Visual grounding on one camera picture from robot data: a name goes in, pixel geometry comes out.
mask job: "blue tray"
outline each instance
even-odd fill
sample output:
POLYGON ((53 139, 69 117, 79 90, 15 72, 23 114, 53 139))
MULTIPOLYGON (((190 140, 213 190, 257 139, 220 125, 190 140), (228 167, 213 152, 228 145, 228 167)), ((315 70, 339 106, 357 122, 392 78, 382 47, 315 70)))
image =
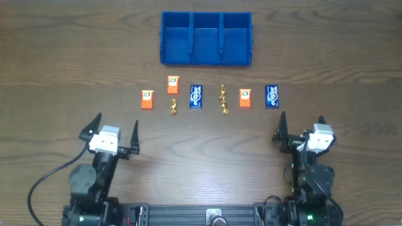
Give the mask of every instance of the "blue tray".
POLYGON ((251 18, 251 13, 162 12, 161 63, 248 66, 251 18))

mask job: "orange tic tac box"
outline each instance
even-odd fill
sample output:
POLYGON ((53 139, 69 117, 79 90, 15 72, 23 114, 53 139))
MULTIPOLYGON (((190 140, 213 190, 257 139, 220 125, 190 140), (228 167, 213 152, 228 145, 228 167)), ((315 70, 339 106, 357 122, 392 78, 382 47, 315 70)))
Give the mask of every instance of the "orange tic tac box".
POLYGON ((153 90, 143 90, 143 96, 141 98, 141 109, 153 109, 153 90))
POLYGON ((178 95, 179 76, 168 76, 168 94, 178 95))
POLYGON ((251 108, 251 89, 240 89, 240 108, 251 108))

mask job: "wooden table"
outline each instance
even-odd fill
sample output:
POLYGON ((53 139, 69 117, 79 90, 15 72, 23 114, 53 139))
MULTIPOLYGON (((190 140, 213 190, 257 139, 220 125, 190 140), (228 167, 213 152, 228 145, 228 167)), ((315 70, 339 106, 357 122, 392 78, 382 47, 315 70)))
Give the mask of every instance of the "wooden table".
MULTIPOLYGON (((301 134, 323 115, 338 141, 318 159, 336 172, 332 192, 344 225, 399 224, 402 217, 402 4, 373 1, 1 1, 0 221, 34 225, 31 185, 82 149, 80 130, 98 112, 129 144, 139 119, 141 154, 120 161, 110 196, 150 204, 252 204, 291 188, 291 156, 270 138, 282 110, 301 134), (161 11, 251 11, 250 67, 167 67, 160 63, 161 11), (170 115, 168 75, 179 75, 170 115), (204 108, 190 110, 190 84, 204 108), (230 113, 221 114, 219 85, 230 113), (280 109, 264 108, 277 83, 280 109), (140 109, 141 90, 155 108, 140 109), (239 89, 253 108, 239 109, 239 89)), ((45 180, 33 208, 60 225, 70 170, 45 180)))

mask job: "blue box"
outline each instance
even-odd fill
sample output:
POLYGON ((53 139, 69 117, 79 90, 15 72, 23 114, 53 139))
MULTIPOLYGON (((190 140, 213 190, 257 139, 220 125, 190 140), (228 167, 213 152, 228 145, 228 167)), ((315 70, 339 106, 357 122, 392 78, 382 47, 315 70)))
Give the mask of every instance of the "blue box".
POLYGON ((265 104, 268 109, 279 108, 278 102, 278 85, 265 86, 265 104))
POLYGON ((191 85, 190 87, 190 108, 202 108, 202 85, 191 85))
POLYGON ((162 12, 163 64, 248 66, 252 55, 251 13, 162 12))

